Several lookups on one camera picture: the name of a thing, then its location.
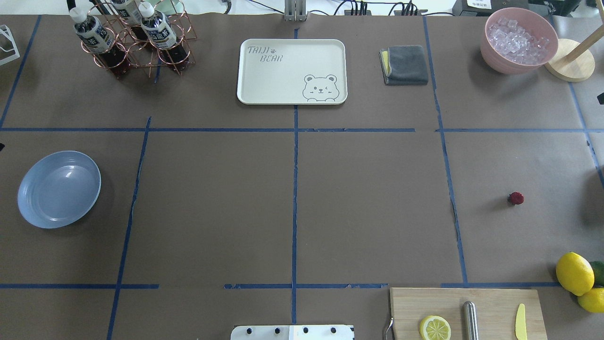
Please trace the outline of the red strawberry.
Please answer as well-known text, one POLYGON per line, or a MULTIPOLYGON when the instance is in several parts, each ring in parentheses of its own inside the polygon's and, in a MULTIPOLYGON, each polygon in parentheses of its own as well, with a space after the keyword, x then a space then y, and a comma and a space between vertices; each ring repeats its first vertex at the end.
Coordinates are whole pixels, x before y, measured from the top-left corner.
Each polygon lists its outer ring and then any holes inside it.
POLYGON ((514 206, 520 205, 525 201, 525 196, 521 192, 512 192, 507 196, 507 202, 514 206))

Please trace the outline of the blue plastic plate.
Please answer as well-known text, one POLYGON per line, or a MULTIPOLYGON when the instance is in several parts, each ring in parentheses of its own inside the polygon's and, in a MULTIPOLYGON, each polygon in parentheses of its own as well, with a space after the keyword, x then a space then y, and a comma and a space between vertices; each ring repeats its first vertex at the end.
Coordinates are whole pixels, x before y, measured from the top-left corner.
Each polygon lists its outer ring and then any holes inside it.
POLYGON ((24 175, 17 192, 22 217, 33 226, 53 230, 83 218, 100 195, 97 163, 78 151, 60 151, 40 159, 24 175))

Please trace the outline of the cream bear serving tray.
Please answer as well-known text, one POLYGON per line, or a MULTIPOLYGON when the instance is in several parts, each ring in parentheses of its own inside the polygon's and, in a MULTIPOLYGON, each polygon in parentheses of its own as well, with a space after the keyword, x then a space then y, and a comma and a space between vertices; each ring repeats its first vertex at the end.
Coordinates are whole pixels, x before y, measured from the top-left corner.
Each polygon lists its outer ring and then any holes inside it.
POLYGON ((345 45, 336 39, 248 39, 240 45, 237 97, 246 105, 341 105, 345 45))

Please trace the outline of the dark tea bottle middle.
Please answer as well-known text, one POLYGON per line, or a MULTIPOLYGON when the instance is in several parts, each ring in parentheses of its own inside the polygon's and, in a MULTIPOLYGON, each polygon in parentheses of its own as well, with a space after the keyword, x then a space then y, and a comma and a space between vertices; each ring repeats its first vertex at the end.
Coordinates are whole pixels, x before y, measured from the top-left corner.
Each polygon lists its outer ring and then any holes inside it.
POLYGON ((142 28, 154 47, 158 49, 159 57, 173 71, 182 72, 189 63, 188 52, 183 41, 172 28, 168 17, 148 2, 142 1, 138 7, 142 15, 142 28))

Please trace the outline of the lemon half slice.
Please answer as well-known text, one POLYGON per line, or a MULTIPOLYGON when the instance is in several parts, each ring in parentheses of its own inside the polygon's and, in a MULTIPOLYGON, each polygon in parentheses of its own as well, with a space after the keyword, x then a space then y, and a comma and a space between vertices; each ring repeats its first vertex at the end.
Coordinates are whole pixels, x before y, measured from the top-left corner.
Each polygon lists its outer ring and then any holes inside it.
POLYGON ((423 340, 450 340, 452 330, 446 319, 429 315, 420 322, 419 334, 423 340))

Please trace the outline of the dark tea bottle rear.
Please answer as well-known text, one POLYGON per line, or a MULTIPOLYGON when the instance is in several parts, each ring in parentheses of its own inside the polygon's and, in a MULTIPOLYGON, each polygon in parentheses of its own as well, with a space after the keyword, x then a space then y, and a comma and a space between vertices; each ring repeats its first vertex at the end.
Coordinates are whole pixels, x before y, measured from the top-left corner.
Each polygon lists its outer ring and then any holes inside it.
POLYGON ((149 38, 141 26, 143 17, 138 2, 136 0, 111 0, 110 2, 134 37, 139 41, 148 41, 149 38))

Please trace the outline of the wooden cutting board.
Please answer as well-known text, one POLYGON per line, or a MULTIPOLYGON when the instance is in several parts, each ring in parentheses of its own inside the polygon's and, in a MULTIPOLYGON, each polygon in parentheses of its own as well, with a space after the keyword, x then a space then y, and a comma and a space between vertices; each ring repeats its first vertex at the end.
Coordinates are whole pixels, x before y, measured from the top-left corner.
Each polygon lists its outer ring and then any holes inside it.
POLYGON ((467 338, 463 304, 477 308, 480 340, 515 340, 518 306, 526 307, 527 338, 548 338, 538 292, 534 289, 390 288, 391 316, 397 340, 420 340, 420 323, 429 315, 447 320, 452 340, 467 338))

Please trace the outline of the dark tea bottle left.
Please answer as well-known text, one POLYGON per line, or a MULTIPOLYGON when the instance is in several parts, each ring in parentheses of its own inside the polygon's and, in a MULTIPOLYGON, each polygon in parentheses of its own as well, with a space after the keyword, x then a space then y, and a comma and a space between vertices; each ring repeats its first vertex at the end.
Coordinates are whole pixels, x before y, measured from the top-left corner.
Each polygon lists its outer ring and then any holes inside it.
POLYGON ((102 64, 114 75, 120 76, 128 71, 126 53, 115 43, 114 34, 101 24, 97 17, 89 15, 86 9, 69 9, 74 22, 74 32, 86 49, 97 56, 102 64))

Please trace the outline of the yellow plastic knife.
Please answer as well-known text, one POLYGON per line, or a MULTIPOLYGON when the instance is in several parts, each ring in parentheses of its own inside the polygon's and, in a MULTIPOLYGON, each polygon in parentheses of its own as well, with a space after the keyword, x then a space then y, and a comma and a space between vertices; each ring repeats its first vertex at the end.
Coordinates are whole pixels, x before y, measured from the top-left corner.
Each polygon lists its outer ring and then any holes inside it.
POLYGON ((526 306, 519 303, 515 315, 515 337, 518 340, 527 340, 526 306))

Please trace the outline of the large yellow lemon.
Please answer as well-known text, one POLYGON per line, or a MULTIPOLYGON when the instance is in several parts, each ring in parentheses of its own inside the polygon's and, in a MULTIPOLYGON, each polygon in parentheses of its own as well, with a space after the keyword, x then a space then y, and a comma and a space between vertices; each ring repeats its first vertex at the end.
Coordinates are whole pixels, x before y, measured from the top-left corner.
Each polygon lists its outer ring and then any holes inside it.
POLYGON ((556 277, 565 290, 577 297, 589 292, 595 285, 595 273, 589 262, 576 254, 563 254, 556 264, 556 277))

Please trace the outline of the wooden cup stand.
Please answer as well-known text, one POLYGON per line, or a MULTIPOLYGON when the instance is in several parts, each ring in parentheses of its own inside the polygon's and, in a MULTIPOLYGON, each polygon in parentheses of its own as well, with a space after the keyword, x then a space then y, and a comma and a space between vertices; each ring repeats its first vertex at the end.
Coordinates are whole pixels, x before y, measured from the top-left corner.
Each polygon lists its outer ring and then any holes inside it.
POLYGON ((545 64, 553 76, 567 82, 582 82, 595 71, 595 57, 589 48, 602 39, 604 26, 600 26, 584 41, 559 39, 556 54, 545 64))

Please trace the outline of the green lime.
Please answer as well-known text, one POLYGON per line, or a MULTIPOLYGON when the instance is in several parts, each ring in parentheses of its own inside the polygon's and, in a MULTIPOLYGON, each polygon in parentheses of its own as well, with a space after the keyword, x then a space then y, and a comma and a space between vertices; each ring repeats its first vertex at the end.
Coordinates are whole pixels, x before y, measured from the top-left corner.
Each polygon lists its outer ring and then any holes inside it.
POLYGON ((604 286, 604 262, 603 261, 590 261, 591 269, 595 276, 595 286, 604 286))

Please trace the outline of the small yellow lemon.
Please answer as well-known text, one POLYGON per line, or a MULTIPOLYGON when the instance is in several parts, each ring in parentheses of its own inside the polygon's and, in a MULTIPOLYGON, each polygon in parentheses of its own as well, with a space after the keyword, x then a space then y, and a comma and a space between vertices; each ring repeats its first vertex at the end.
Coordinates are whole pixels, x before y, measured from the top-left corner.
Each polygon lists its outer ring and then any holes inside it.
POLYGON ((577 297, 581 308, 592 314, 604 312, 604 288, 592 288, 589 292, 577 297))

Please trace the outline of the aluminium frame post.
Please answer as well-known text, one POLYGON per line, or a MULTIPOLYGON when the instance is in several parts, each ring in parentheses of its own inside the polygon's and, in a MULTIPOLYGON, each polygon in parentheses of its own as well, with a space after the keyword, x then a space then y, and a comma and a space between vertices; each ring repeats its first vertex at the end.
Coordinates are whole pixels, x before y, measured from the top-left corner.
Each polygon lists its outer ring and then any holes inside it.
POLYGON ((284 19, 286 22, 306 21, 308 19, 306 0, 285 0, 284 19))

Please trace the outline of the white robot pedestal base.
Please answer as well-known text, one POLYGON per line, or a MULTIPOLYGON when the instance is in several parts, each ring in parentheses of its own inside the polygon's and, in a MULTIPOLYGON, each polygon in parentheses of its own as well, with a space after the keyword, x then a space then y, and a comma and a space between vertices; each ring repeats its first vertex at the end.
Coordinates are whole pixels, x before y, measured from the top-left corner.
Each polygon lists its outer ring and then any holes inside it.
POLYGON ((240 325, 231 340, 354 340, 353 325, 240 325))

